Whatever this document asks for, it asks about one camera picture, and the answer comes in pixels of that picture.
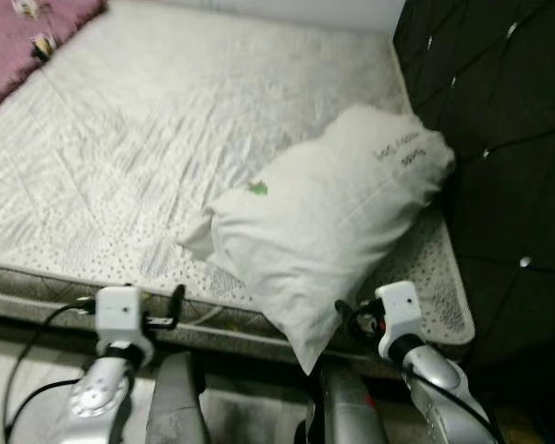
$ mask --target floor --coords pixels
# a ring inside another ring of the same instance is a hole
[[[20,348],[18,344],[0,340],[0,412],[6,377]],[[85,361],[86,357],[81,354],[44,348],[34,350],[19,369],[19,378],[12,391],[11,411],[34,389],[78,376]],[[213,444],[292,443],[295,428],[306,415],[305,398],[293,388],[219,376],[209,376],[207,387],[200,401]],[[153,390],[154,375],[146,372],[139,377],[132,393],[134,409],[124,430],[126,444],[144,443]],[[424,420],[411,406],[378,401],[377,408],[390,444],[430,443]],[[508,444],[542,444],[533,433],[530,421],[521,414],[512,410],[499,411],[499,420]]]

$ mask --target green logo on pillow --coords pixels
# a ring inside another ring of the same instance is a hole
[[[267,196],[267,185],[261,180],[257,183],[250,182],[249,191],[258,196]]]

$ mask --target white mattress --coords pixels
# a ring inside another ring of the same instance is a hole
[[[175,239],[358,102],[408,110],[386,38],[113,0],[0,106],[0,267],[162,294],[185,283],[189,298],[254,310],[240,282]],[[411,278],[418,264],[417,277],[435,251],[435,282],[420,289],[431,338],[464,343],[473,323],[432,214],[427,246],[386,267]],[[458,307],[449,322],[440,288]]]

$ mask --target pillow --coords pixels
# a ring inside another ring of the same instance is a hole
[[[338,327],[335,300],[392,250],[453,167],[416,116],[356,105],[208,204],[179,243],[244,282],[309,374]]]

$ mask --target mattress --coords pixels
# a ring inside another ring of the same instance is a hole
[[[175,239],[207,202],[358,102],[410,111],[386,37],[111,1],[0,106],[0,315],[36,321],[125,283],[160,312],[183,283],[188,303],[167,339],[293,360],[243,285]],[[417,284],[429,339],[473,338],[436,207],[358,299],[401,278]],[[331,349],[358,352],[341,334]]]

